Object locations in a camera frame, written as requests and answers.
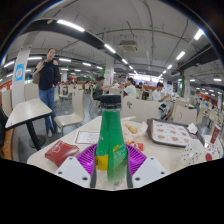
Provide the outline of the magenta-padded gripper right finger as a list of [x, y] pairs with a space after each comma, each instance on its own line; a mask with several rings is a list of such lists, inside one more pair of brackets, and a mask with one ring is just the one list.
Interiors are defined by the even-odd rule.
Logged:
[[147, 157], [131, 145], [128, 151], [127, 186], [140, 188], [168, 175], [168, 172], [155, 157]]

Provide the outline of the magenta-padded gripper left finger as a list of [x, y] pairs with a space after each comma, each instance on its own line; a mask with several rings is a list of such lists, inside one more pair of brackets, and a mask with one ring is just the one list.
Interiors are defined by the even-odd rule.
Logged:
[[84, 188], [96, 186], [95, 149], [93, 144], [83, 150], [78, 156], [69, 156], [57, 169], [55, 174], [65, 180]]

